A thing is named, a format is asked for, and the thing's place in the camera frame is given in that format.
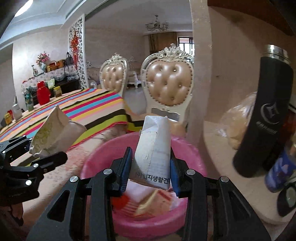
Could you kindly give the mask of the person's left hand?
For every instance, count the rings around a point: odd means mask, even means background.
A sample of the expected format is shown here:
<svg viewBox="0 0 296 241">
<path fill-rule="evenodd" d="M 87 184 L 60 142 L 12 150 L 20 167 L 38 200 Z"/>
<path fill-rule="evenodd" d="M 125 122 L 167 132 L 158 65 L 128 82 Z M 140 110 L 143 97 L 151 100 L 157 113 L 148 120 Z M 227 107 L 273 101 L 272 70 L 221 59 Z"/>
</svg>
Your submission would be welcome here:
<svg viewBox="0 0 296 241">
<path fill-rule="evenodd" d="M 22 203 L 9 206 L 8 212 L 11 214 L 13 220 L 19 226 L 23 226 L 23 204 Z"/>
</svg>

